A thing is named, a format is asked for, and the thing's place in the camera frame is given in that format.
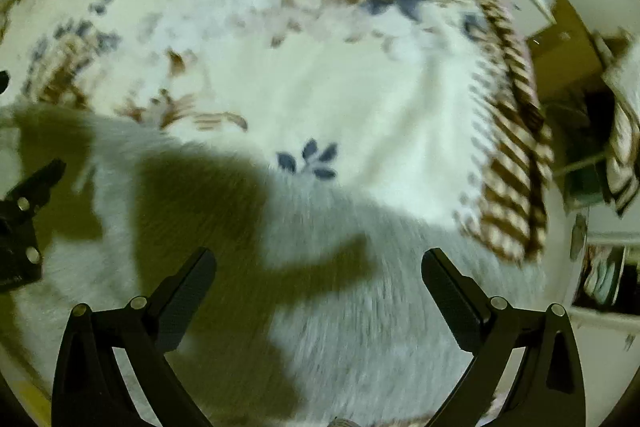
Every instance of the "leaf pattern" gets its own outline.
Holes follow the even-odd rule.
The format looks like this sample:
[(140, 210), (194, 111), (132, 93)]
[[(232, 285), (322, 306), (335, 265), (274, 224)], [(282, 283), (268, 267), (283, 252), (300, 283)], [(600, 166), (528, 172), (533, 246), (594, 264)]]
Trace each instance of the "leaf pattern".
[(281, 169), (289, 171), (292, 174), (313, 174), (319, 180), (332, 180), (337, 176), (335, 170), (327, 166), (327, 163), (332, 162), (338, 154), (338, 144), (335, 142), (330, 143), (321, 154), (318, 154), (318, 142), (315, 139), (311, 139), (306, 142), (302, 149), (302, 159), (305, 163), (302, 169), (298, 172), (298, 165), (296, 159), (288, 152), (277, 153), (278, 165)]

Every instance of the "brown and white striped fabric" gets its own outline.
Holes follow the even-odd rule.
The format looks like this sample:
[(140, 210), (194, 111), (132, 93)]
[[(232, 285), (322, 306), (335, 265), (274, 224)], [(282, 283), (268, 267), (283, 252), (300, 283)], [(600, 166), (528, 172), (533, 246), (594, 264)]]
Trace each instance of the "brown and white striped fabric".
[(510, 261), (535, 261), (546, 237), (543, 187), (551, 180), (551, 131), (540, 113), (536, 83), (524, 45), (499, 0), (477, 0), (489, 31), (481, 46), (488, 73), (501, 89), (480, 96), (492, 115), (495, 150), (482, 168), (479, 219), (460, 219), (463, 232)]

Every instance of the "metal pin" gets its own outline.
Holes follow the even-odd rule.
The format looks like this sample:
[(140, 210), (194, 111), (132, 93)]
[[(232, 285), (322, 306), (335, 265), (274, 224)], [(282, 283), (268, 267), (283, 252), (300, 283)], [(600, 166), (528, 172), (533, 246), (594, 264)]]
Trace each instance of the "metal pin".
[(551, 311), (558, 317), (562, 317), (564, 315), (564, 308), (560, 304), (551, 304)]
[(38, 264), (42, 257), (40, 256), (40, 252), (33, 247), (27, 248), (27, 259), (31, 264)]
[(141, 310), (146, 306), (146, 297), (133, 297), (131, 299), (131, 302), (129, 303), (129, 306), (131, 306), (135, 310)]
[(508, 304), (507, 300), (503, 297), (492, 297), (491, 299), (491, 306), (497, 310), (505, 310)]
[(18, 208), (20, 208), (21, 211), (26, 212), (30, 207), (31, 205), (29, 204), (29, 200), (27, 198), (18, 199)]
[(82, 317), (86, 312), (86, 304), (76, 304), (71, 310), (74, 317)]

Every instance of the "plush blanket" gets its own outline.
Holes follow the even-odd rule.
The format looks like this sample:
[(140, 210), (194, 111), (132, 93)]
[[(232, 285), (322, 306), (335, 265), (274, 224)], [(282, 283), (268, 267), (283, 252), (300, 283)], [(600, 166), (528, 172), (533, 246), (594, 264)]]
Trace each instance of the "plush blanket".
[(500, 0), (0, 0), (0, 42), (0, 103), (132, 120), (542, 253), (550, 134)]
[(76, 303), (148, 295), (200, 245), (216, 280), (169, 361), (214, 425), (424, 424), (470, 360), (422, 283), (428, 248), (516, 306), (542, 290), (537, 265), (314, 176), (89, 113), (0, 112), (0, 193), (55, 156), (68, 168), (35, 219), (43, 280), (0, 296), (2, 345), (46, 393)]

